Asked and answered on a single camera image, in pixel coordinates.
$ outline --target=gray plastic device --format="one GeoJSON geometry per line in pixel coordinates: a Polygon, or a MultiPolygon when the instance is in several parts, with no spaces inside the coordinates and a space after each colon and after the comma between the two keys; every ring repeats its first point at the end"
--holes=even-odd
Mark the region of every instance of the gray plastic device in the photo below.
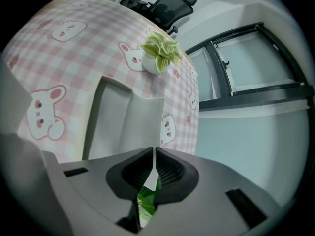
{"type": "Polygon", "coordinates": [[[152,148],[59,164],[53,153],[16,135],[1,135],[0,142],[1,174],[10,192],[54,235],[236,236],[280,209],[264,190],[221,163],[157,148],[162,195],[140,229],[134,198],[141,172],[150,172],[152,148]]]}

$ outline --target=pink checkered tablecloth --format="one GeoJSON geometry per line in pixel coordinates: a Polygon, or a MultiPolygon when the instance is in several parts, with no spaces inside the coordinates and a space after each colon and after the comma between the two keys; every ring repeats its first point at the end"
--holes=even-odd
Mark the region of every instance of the pink checkered tablecloth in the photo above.
{"type": "Polygon", "coordinates": [[[181,63],[162,75],[141,69],[138,45],[156,30],[161,31],[139,14],[105,0],[55,0],[41,9],[3,52],[33,97],[18,134],[55,153],[60,162],[77,160],[82,110],[102,74],[139,96],[164,97],[163,116],[174,120],[176,134],[162,147],[195,154],[199,103],[191,61],[182,52],[181,63]]]}

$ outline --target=potted plant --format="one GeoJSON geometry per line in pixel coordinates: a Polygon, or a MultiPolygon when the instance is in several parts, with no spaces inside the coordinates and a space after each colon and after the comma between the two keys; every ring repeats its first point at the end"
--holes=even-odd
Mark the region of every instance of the potted plant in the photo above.
{"type": "Polygon", "coordinates": [[[153,32],[147,37],[145,44],[140,46],[144,50],[143,67],[150,73],[161,74],[170,62],[178,64],[180,62],[178,45],[178,42],[165,40],[161,34],[153,32]]]}

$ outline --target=green succulent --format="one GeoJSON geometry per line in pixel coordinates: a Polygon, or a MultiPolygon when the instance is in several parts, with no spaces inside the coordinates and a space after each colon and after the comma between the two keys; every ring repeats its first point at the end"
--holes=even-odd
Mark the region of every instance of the green succulent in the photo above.
{"type": "Polygon", "coordinates": [[[140,47],[150,56],[156,58],[156,67],[159,73],[163,72],[170,62],[180,62],[179,43],[165,40],[163,35],[153,32],[140,47]]]}

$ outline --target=black window frame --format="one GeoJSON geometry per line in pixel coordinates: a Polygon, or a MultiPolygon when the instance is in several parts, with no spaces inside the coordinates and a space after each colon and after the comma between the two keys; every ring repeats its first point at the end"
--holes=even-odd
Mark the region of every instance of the black window frame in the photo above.
{"type": "Polygon", "coordinates": [[[314,95],[313,87],[308,84],[301,67],[291,52],[264,26],[263,22],[238,27],[218,34],[188,49],[186,53],[189,55],[203,47],[209,53],[217,74],[221,98],[199,102],[200,111],[267,105],[308,99],[314,95]],[[226,64],[220,58],[215,45],[252,32],[260,33],[270,42],[271,46],[278,51],[280,57],[285,61],[295,79],[295,83],[232,92],[230,81],[226,73],[226,64]]]}

